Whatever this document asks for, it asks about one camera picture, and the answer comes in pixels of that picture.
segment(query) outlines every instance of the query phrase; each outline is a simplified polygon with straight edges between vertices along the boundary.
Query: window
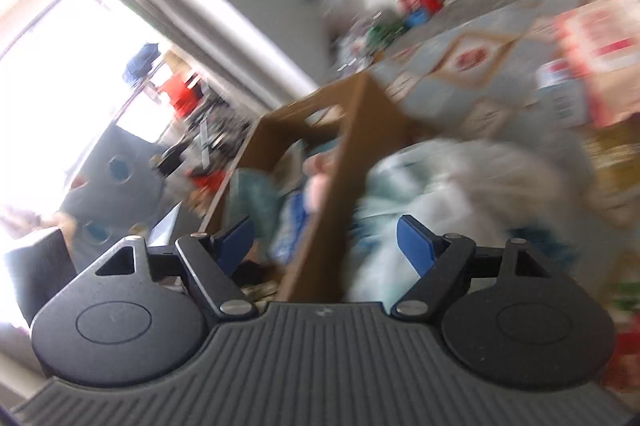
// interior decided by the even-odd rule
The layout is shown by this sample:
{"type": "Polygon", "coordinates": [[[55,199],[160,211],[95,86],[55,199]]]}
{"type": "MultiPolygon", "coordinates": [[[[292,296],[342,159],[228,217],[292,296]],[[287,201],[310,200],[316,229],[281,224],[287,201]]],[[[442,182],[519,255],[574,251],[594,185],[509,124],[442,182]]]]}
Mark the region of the window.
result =
{"type": "MultiPolygon", "coordinates": [[[[124,7],[57,0],[0,54],[0,205],[59,207],[80,159],[130,97],[122,73],[145,42],[168,46],[124,7]]],[[[155,140],[173,112],[139,98],[120,126],[155,140]]],[[[10,244],[0,228],[0,252],[10,244]]],[[[6,286],[0,281],[3,302],[6,286]]],[[[13,321],[3,311],[0,320],[13,321]]]]}

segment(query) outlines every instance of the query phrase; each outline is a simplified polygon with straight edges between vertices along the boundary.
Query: metal screw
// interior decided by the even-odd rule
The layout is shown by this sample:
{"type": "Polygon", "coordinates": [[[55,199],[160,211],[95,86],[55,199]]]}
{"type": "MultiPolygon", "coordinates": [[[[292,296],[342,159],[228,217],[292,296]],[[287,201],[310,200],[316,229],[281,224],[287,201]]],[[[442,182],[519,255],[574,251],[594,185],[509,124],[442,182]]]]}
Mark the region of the metal screw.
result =
{"type": "Polygon", "coordinates": [[[221,306],[220,310],[229,316],[244,316],[254,309],[247,300],[227,300],[221,306]]]}
{"type": "Polygon", "coordinates": [[[421,316],[422,314],[427,314],[428,310],[429,306],[420,300],[401,301],[396,305],[396,311],[403,316],[421,316]]]}

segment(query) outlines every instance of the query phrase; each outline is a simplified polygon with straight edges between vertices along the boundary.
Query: clutter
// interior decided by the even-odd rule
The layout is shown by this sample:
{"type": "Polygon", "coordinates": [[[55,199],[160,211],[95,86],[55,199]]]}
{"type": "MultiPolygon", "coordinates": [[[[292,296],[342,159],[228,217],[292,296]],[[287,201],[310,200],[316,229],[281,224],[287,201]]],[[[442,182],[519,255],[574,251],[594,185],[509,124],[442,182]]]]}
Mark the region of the clutter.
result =
{"type": "MultiPolygon", "coordinates": [[[[387,57],[396,56],[411,49],[415,45],[422,45],[428,39],[449,29],[457,28],[480,16],[496,12],[496,10],[521,1],[522,0],[446,0],[444,7],[432,15],[428,24],[413,28],[411,31],[403,34],[385,50],[385,55],[387,57]]],[[[544,0],[529,0],[527,4],[529,6],[540,6],[543,3],[544,0]]],[[[567,7],[564,7],[561,8],[560,11],[565,11],[566,9],[567,7]]],[[[505,15],[504,18],[502,16],[498,17],[497,14],[498,13],[494,13],[487,18],[500,18],[506,22],[516,21],[518,18],[517,13],[514,12],[509,13],[509,18],[507,18],[507,15],[505,15]]]]}
{"type": "Polygon", "coordinates": [[[382,301],[389,308],[417,281],[398,246],[396,226],[403,214],[436,234],[446,229],[490,247],[503,246],[510,230],[533,226],[528,236],[549,243],[542,251],[569,267],[574,254],[556,245],[547,213],[562,205],[563,193],[562,178],[551,165],[514,145],[432,139],[402,149],[367,175],[354,211],[346,298],[382,301]]]}
{"type": "Polygon", "coordinates": [[[640,196],[640,114],[594,131],[584,148],[604,191],[619,198],[640,196]]]}
{"type": "Polygon", "coordinates": [[[200,188],[198,190],[192,190],[185,202],[191,211],[202,218],[207,214],[207,210],[213,202],[214,195],[215,193],[212,193],[209,188],[200,188]]]}
{"type": "Polygon", "coordinates": [[[340,78],[369,67],[376,53],[391,45],[405,31],[398,16],[390,10],[357,20],[337,41],[336,63],[340,78]]]}
{"type": "Polygon", "coordinates": [[[267,172],[252,168],[236,169],[229,181],[225,227],[248,215],[255,225],[260,257],[265,260],[278,228],[281,205],[282,198],[267,172]]]}
{"type": "Polygon", "coordinates": [[[191,65],[184,61],[176,51],[171,48],[162,55],[162,61],[169,66],[173,74],[188,74],[191,71],[191,65]]]}
{"type": "Polygon", "coordinates": [[[403,19],[384,10],[359,19],[337,42],[337,71],[344,78],[369,67],[383,50],[409,28],[426,24],[439,12],[441,0],[398,0],[403,19]]]}
{"type": "Polygon", "coordinates": [[[286,196],[305,183],[302,167],[305,161],[305,146],[304,141],[296,141],[287,148],[273,168],[271,179],[280,196],[286,196]]]}
{"type": "MultiPolygon", "coordinates": [[[[621,397],[640,389],[640,257],[627,251],[615,262],[598,302],[616,326],[616,349],[607,365],[603,384],[621,397]]],[[[638,409],[637,399],[631,406],[638,409]]]]}
{"type": "Polygon", "coordinates": [[[140,82],[153,69],[154,61],[159,58],[160,51],[158,44],[145,44],[142,49],[127,62],[127,66],[122,73],[122,79],[132,88],[137,87],[140,82]]]}
{"type": "Polygon", "coordinates": [[[274,300],[278,291],[278,283],[270,280],[258,285],[241,287],[241,291],[247,299],[255,303],[258,311],[262,314],[267,308],[267,304],[274,300]]]}
{"type": "Polygon", "coordinates": [[[280,210],[278,230],[269,247],[270,260],[281,265],[293,260],[307,217],[302,191],[294,190],[287,194],[280,210]]]}
{"type": "Polygon", "coordinates": [[[559,128],[579,127],[591,121],[584,82],[574,78],[566,60],[540,66],[536,79],[540,102],[548,106],[559,128]]]}
{"type": "Polygon", "coordinates": [[[193,76],[174,74],[158,89],[167,94],[175,113],[181,119],[191,114],[198,106],[199,99],[202,98],[202,92],[193,89],[194,80],[196,78],[193,76]]]}
{"type": "Polygon", "coordinates": [[[398,0],[398,4],[404,16],[421,12],[426,16],[425,22],[444,6],[441,0],[398,0]]]}
{"type": "Polygon", "coordinates": [[[588,208],[617,229],[633,229],[640,219],[640,197],[620,196],[594,183],[584,193],[588,208]]]}
{"type": "Polygon", "coordinates": [[[597,0],[557,18],[560,45],[572,70],[584,77],[597,127],[640,111],[640,42],[613,0],[597,0]]]}
{"type": "Polygon", "coordinates": [[[316,213],[320,209],[334,164],[333,150],[317,153],[303,163],[303,171],[309,177],[305,186],[305,209],[308,213],[316,213]]]}
{"type": "Polygon", "coordinates": [[[238,154],[251,123],[236,113],[224,99],[207,93],[185,120],[187,129],[177,143],[152,158],[151,166],[170,176],[185,161],[193,183],[216,192],[226,175],[226,166],[238,154]]]}

